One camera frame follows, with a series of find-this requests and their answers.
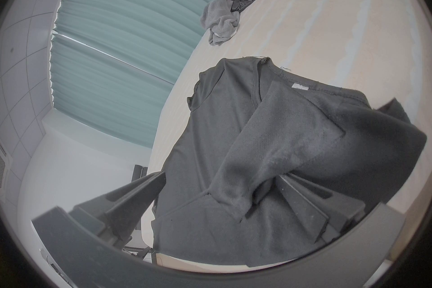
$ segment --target gray towel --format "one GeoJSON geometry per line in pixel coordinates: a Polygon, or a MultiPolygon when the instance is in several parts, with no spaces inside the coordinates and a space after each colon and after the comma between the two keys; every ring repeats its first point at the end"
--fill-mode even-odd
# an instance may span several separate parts
{"type": "Polygon", "coordinates": [[[232,1],[213,0],[204,8],[200,22],[204,29],[210,29],[212,46],[228,41],[236,33],[240,12],[231,12],[232,1]]]}

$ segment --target dark gray shirt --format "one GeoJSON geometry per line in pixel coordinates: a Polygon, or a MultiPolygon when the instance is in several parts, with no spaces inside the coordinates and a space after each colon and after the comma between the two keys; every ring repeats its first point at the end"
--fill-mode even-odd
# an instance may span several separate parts
{"type": "Polygon", "coordinates": [[[312,243],[272,179],[287,172],[364,201],[387,202],[411,173],[426,136],[392,100],[276,67],[225,59],[200,73],[191,115],[163,166],[154,247],[220,265],[259,266],[303,256],[312,243]]]}

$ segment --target curtain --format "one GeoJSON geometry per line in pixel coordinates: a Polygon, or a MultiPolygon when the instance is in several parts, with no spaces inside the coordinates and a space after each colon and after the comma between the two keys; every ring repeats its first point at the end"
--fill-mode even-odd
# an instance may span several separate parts
{"type": "Polygon", "coordinates": [[[199,19],[209,1],[62,0],[50,60],[54,107],[152,147],[166,98],[205,32],[199,19]]]}

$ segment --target teal curtain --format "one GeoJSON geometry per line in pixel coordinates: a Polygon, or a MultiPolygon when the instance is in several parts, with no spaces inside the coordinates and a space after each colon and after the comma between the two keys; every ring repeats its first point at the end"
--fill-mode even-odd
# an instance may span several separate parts
{"type": "Polygon", "coordinates": [[[209,1],[62,0],[51,49],[54,107],[152,147],[166,98],[204,34],[209,1]]]}

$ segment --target white wall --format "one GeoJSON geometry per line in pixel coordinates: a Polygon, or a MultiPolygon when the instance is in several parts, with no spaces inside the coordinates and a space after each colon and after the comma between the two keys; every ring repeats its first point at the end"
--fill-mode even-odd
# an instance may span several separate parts
{"type": "Polygon", "coordinates": [[[0,206],[17,233],[19,191],[51,109],[48,43],[60,0],[14,0],[0,26],[0,140],[13,157],[0,206]]]}
{"type": "Polygon", "coordinates": [[[21,184],[18,237],[36,264],[61,288],[70,288],[39,252],[31,220],[60,206],[74,205],[130,183],[135,164],[147,166],[151,149],[92,129],[52,109],[42,120],[40,142],[21,184]]]}

